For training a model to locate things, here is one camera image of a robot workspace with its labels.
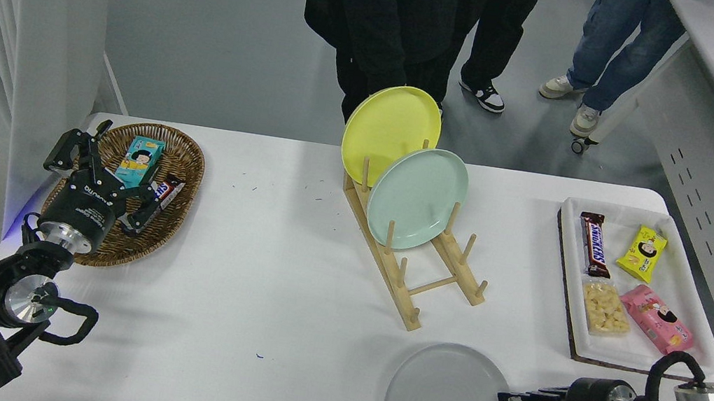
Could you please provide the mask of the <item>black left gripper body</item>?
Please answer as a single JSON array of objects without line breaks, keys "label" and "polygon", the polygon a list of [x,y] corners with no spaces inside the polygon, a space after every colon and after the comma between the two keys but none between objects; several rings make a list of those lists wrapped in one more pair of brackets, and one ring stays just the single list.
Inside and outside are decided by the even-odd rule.
[{"label": "black left gripper body", "polygon": [[101,179],[96,185],[88,176],[71,175],[43,211],[40,231],[45,237],[59,234],[66,240],[101,245],[118,217],[113,194],[120,187],[119,181]]}]

